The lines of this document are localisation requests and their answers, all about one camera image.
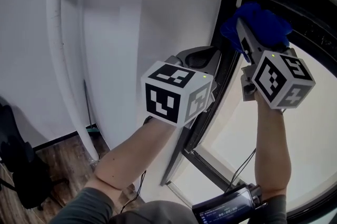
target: person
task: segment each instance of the person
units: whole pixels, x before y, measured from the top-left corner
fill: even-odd
[[[251,223],[286,223],[286,188],[291,162],[286,143],[283,115],[271,110],[263,97],[257,101],[255,179],[267,205]],[[107,223],[197,223],[190,208],[169,201],[152,201],[112,217],[114,201],[121,189],[132,184],[150,165],[171,137],[175,127],[151,119],[128,140],[102,158],[84,189],[69,202],[50,224]]]

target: digital display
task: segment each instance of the digital display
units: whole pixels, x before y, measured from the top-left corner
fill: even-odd
[[[245,191],[234,199],[204,212],[199,216],[204,224],[227,223],[253,210],[249,191]]]

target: black cable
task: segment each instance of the black cable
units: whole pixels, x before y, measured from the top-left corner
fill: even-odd
[[[142,174],[142,176],[141,176],[141,184],[140,184],[140,186],[139,186],[139,188],[138,188],[136,197],[135,197],[134,199],[128,201],[128,202],[122,207],[122,210],[121,210],[120,213],[123,212],[124,208],[125,208],[129,203],[132,203],[133,201],[135,201],[135,200],[138,198],[139,194],[141,193],[142,184],[143,184],[143,181],[144,181],[144,178],[145,178],[145,174],[146,174],[146,170],[143,172],[143,174]]]
[[[225,193],[229,190],[229,188],[231,187],[231,185],[233,184],[233,182],[236,180],[236,178],[240,175],[240,173],[243,171],[244,168],[246,168],[247,164],[251,161],[251,159],[253,158],[253,156],[255,155],[256,149],[253,150],[253,152],[249,155],[249,157],[241,164],[241,166],[236,170],[236,172],[233,174],[232,180],[230,182],[230,184],[228,185],[228,187],[225,190]]]

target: t-shirt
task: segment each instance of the t-shirt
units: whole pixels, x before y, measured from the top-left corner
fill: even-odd
[[[114,204],[101,191],[84,188],[49,224],[197,224],[190,208],[170,201],[152,201],[112,216]],[[250,223],[286,223],[285,196],[275,196],[250,219]]]

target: blue rag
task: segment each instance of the blue rag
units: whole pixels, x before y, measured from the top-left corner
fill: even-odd
[[[286,36],[293,30],[291,25],[270,10],[261,9],[258,3],[245,3],[222,24],[220,31],[224,37],[231,41],[233,48],[245,56],[248,62],[249,60],[242,51],[236,31],[236,22],[239,17],[246,22],[261,45],[272,47],[277,44],[284,44],[284,46],[289,47]]]

